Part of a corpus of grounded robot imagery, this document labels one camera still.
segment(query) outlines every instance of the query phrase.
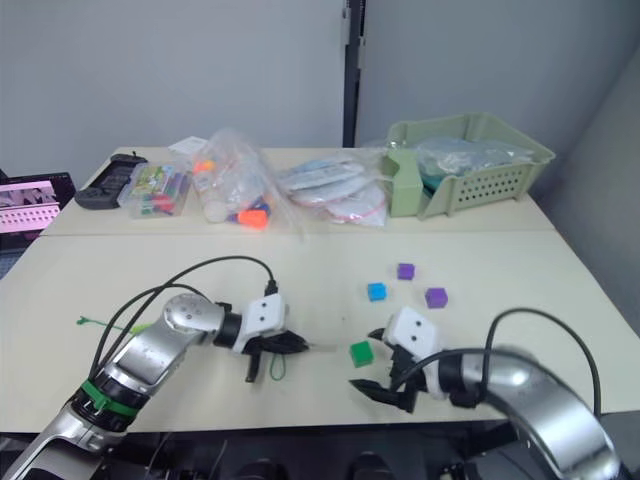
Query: black wire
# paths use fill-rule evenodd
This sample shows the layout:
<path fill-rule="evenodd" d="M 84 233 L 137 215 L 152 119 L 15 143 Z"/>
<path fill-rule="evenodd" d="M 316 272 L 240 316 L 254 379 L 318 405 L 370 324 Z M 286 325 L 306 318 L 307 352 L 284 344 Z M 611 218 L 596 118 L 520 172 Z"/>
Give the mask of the black wire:
<path fill-rule="evenodd" d="M 562 322 L 560 319 L 554 317 L 550 313 L 547 313 L 535 308 L 518 307 L 518 308 L 505 310 L 504 312 L 500 313 L 493 320 L 493 322 L 491 322 L 491 327 L 489 328 L 489 333 L 487 334 L 485 349 L 489 351 L 492 349 L 493 339 L 495 337 L 498 324 L 505 317 L 512 315 L 514 313 L 532 313 L 534 315 L 539 315 L 541 317 L 544 317 L 547 320 L 550 320 L 551 322 L 555 323 L 559 327 L 563 328 L 569 335 L 571 335 L 571 337 L 573 337 L 573 339 L 582 349 L 582 353 L 584 353 L 584 356 L 587 359 L 587 363 L 589 364 L 589 370 L 591 370 L 591 380 L 593 382 L 593 413 L 596 416 L 596 418 L 600 418 L 600 416 L 602 415 L 602 407 L 601 407 L 602 402 L 601 402 L 601 394 L 600 394 L 600 374 L 598 373 L 598 367 L 596 365 L 596 362 L 593 359 L 593 355 L 591 355 L 589 348 L 584 343 L 582 338 L 580 338 L 580 336 L 571 327 L 569 327 L 566 323 Z M 482 360 L 482 380 L 480 382 L 481 398 L 482 396 L 486 395 L 488 383 L 489 383 L 489 355 L 486 355 Z"/>
<path fill-rule="evenodd" d="M 391 386 L 389 387 L 389 390 L 391 390 L 392 392 L 395 392 L 404 383 L 406 383 L 406 381 L 409 380 L 413 375 L 418 373 L 420 370 L 425 368 L 430 363 L 433 363 L 433 362 L 435 362 L 437 360 L 440 360 L 442 358 L 460 357 L 462 355 L 471 355 L 471 354 L 486 355 L 486 356 L 495 355 L 497 357 L 513 358 L 513 359 L 516 359 L 516 360 L 520 360 L 521 362 L 526 363 L 527 365 L 530 365 L 532 367 L 535 367 L 538 370 L 540 370 L 542 373 L 548 375 L 558 385 L 566 388 L 570 392 L 573 391 L 555 373 L 553 373 L 548 368 L 543 367 L 538 362 L 536 362 L 535 360 L 532 360 L 529 357 L 525 357 L 524 355 L 522 355 L 520 353 L 512 352 L 512 351 L 509 351 L 509 350 L 495 350 L 495 349 L 494 350 L 487 350 L 485 348 L 454 348 L 452 350 L 442 350 L 440 352 L 434 353 L 433 355 L 429 355 L 428 357 L 423 358 L 418 363 L 415 363 L 414 365 L 412 365 L 411 367 L 409 367 L 405 371 L 403 371 L 400 374 L 400 376 L 391 383 Z"/>
<path fill-rule="evenodd" d="M 171 277 L 162 286 L 165 287 L 165 288 L 168 288 L 168 286 L 173 284 L 173 282 L 175 282 L 179 278 L 185 276 L 188 273 L 191 273 L 192 271 L 194 271 L 194 270 L 196 270 L 198 268 L 204 267 L 206 265 L 210 265 L 212 263 L 223 262 L 223 261 L 227 261 L 227 260 L 246 260 L 246 261 L 249 261 L 249 262 L 257 263 L 258 265 L 260 265 L 262 268 L 264 268 L 266 270 L 267 275 L 269 275 L 269 282 L 275 284 L 275 278 L 273 276 L 273 272 L 271 271 L 271 268 L 269 268 L 269 266 L 266 263 L 264 263 L 262 260 L 259 260 L 259 259 L 254 258 L 254 257 L 247 256 L 247 255 L 227 255 L 227 256 L 224 256 L 224 257 L 210 258 L 209 260 L 204 260 L 203 262 L 196 263 L 195 265 L 192 265 L 189 268 L 186 268 L 186 269 L 182 270 L 181 272 L 177 273 L 176 275 L 174 275 L 173 277 Z M 96 367 L 96 373 L 98 371 L 100 371 L 106 365 L 106 363 L 109 361 L 109 359 L 116 352 L 116 350 L 118 349 L 118 347 L 120 346 L 120 344 L 122 343 L 124 338 L 127 336 L 127 333 L 129 332 L 129 330 L 131 330 L 131 328 L 133 327 L 135 322 L 138 320 L 138 318 L 140 318 L 140 316 L 145 311 L 145 309 L 151 304 L 151 302 L 153 302 L 158 297 L 158 295 L 160 295 L 160 293 L 163 290 L 164 290 L 164 288 L 156 291 L 155 293 L 153 293 L 140 306 L 140 308 L 138 308 L 136 313 L 133 314 L 133 317 L 131 317 L 131 320 L 129 321 L 129 323 L 127 323 L 127 325 L 124 327 L 122 332 L 120 332 L 120 335 L 118 335 L 116 340 L 113 342 L 113 344 L 111 345 L 111 347 L 109 348 L 109 350 L 105 354 L 104 358 L 99 361 L 99 363 L 98 363 L 98 365 Z"/>
<path fill-rule="evenodd" d="M 509 462 L 513 467 L 515 467 L 516 470 L 518 470 L 520 473 L 522 473 L 525 477 L 529 478 L 530 480 L 536 480 L 533 475 L 531 475 L 529 472 L 527 472 L 524 469 L 524 467 L 522 465 L 520 465 L 518 462 L 516 462 L 513 458 L 511 458 L 511 456 L 507 455 L 502 450 L 496 450 L 496 452 L 498 453 L 498 455 L 500 455 L 502 458 L 504 458 L 507 462 Z"/>
<path fill-rule="evenodd" d="M 173 283 L 171 285 L 160 285 L 157 287 L 149 288 L 144 292 L 140 292 L 138 295 L 130 299 L 127 303 L 125 303 L 118 309 L 118 311 L 113 315 L 113 317 L 111 317 L 111 320 L 109 320 L 109 322 L 107 323 L 107 326 L 104 328 L 104 331 L 102 332 L 102 336 L 100 337 L 100 341 L 98 342 L 98 348 L 96 349 L 96 353 L 93 356 L 93 362 L 91 362 L 91 369 L 89 370 L 90 378 L 93 378 L 95 374 L 98 373 L 98 363 L 100 362 L 100 357 L 102 356 L 102 350 L 104 348 L 104 344 L 107 342 L 109 333 L 111 333 L 111 330 L 113 329 L 113 326 L 116 324 L 116 321 L 118 320 L 118 318 L 120 318 L 120 315 L 122 315 L 125 312 L 125 310 L 127 310 L 127 308 L 129 308 L 131 305 L 133 305 L 135 302 L 137 302 L 141 298 L 149 295 L 150 293 L 163 291 L 167 288 L 184 288 L 186 290 L 189 290 L 195 293 L 196 295 L 204 296 L 200 291 L 196 290 L 190 285 L 185 285 L 182 283 Z"/>

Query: gray wall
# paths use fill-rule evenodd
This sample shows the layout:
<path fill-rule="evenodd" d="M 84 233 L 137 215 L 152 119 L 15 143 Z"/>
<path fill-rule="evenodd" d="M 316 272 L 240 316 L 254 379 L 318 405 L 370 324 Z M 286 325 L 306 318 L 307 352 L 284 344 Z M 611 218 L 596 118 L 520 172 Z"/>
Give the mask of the gray wall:
<path fill-rule="evenodd" d="M 121 145 L 235 126 L 342 140 L 342 0 L 0 0 L 0 167 L 82 183 Z"/>
<path fill-rule="evenodd" d="M 542 200 L 640 334 L 640 50 Z"/>
<path fill-rule="evenodd" d="M 358 139 L 486 111 L 566 154 L 639 40 L 637 0 L 368 0 Z"/>

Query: white table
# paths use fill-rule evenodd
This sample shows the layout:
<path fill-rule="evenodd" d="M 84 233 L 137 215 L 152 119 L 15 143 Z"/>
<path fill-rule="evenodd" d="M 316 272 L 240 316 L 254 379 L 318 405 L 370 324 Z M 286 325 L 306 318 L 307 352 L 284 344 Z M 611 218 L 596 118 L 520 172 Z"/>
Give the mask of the white table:
<path fill-rule="evenodd" d="M 46 236 L 0 282 L 0 431 L 39 431 L 87 374 L 101 328 L 128 298 L 207 257 L 242 253 L 273 268 L 290 309 L 289 326 L 324 346 L 287 360 L 274 382 L 244 383 L 248 359 L 221 348 L 194 348 L 143 409 L 133 431 L 238 429 L 328 424 L 443 422 L 498 418 L 420 395 L 414 415 L 370 401 L 347 382 L 387 380 L 390 351 L 355 369 L 348 346 L 410 305 L 437 323 L 450 346 L 479 346 L 491 319 L 513 306 L 556 314 L 591 348 L 602 377 L 604 412 L 640 408 L 640 340 L 597 282 L 554 231 L 481 233 L 344 233 L 294 235 Z M 417 265 L 413 282 L 394 280 L 397 262 Z M 242 262 L 219 264 L 184 279 L 236 307 L 259 297 L 265 275 Z M 390 296 L 370 303 L 366 284 Z M 427 310 L 427 286 L 444 286 L 443 310 Z M 170 294 L 163 294 L 167 299 Z M 142 322 L 155 320 L 154 303 Z M 591 402 L 579 348 L 557 327 L 528 316 L 505 322 L 498 343 L 521 345 Z"/>
<path fill-rule="evenodd" d="M 117 152 L 131 153 L 132 150 L 150 162 L 171 160 L 170 153 L 166 148 L 133 147 L 121 148 Z M 274 169 L 284 169 L 335 151 L 336 149 L 329 148 L 271 148 L 265 149 L 265 154 Z M 305 217 L 304 212 L 302 213 L 304 230 L 311 233 L 379 233 L 372 228 L 356 225 L 333 225 L 326 221 L 315 221 L 308 215 Z M 287 233 L 290 230 L 286 225 L 280 223 L 271 226 L 269 231 L 273 234 Z M 457 212 L 453 217 L 440 215 L 424 222 L 418 222 L 415 218 L 390 219 L 385 230 L 390 233 L 553 231 L 554 227 L 535 202 L 526 196 L 519 202 L 507 200 L 471 210 L 463 210 Z M 71 201 L 58 215 L 55 222 L 45 230 L 44 235 L 237 235 L 241 233 L 262 235 L 260 232 L 238 225 L 208 223 L 192 189 L 187 197 L 182 215 L 175 218 L 131 219 L 122 209 L 95 212 L 85 210 L 75 201 Z"/>

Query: plastic container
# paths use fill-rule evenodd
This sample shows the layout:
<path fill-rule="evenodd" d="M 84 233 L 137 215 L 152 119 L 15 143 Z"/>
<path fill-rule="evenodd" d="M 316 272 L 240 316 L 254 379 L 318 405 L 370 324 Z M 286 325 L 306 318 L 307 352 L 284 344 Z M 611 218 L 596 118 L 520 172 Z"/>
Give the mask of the plastic container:
<path fill-rule="evenodd" d="M 430 137 L 456 137 L 470 141 L 499 140 L 532 150 L 533 160 L 514 165 L 487 168 L 464 176 L 448 176 L 432 197 L 423 192 L 416 163 L 416 152 L 410 148 Z M 383 159 L 382 170 L 393 177 L 392 217 L 417 215 L 425 219 L 456 210 L 515 198 L 523 198 L 540 172 L 555 154 L 488 113 L 468 113 L 420 122 L 400 122 L 391 126 L 387 135 L 390 150 Z"/>
<path fill-rule="evenodd" d="M 182 213 L 191 173 L 178 164 L 137 165 L 118 203 L 133 218 L 166 218 Z"/>

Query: colored blocks in container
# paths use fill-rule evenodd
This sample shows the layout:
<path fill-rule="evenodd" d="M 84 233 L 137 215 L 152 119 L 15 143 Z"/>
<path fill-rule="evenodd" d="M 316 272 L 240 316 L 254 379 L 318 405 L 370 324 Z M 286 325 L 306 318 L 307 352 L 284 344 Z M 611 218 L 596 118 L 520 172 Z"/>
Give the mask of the colored blocks in container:
<path fill-rule="evenodd" d="M 353 360 L 353 366 L 356 368 L 364 367 L 373 363 L 373 350 L 369 342 L 366 340 L 360 343 L 354 343 L 349 347 L 349 353 L 351 353 L 351 360 Z"/>
<path fill-rule="evenodd" d="M 398 264 L 398 280 L 413 280 L 416 274 L 416 266 L 413 263 Z"/>
<path fill-rule="evenodd" d="M 367 285 L 367 294 L 372 302 L 379 302 L 387 298 L 387 287 L 384 283 L 370 283 Z"/>
<path fill-rule="evenodd" d="M 429 288 L 424 295 L 429 308 L 444 308 L 449 301 L 447 291 L 444 288 Z"/>

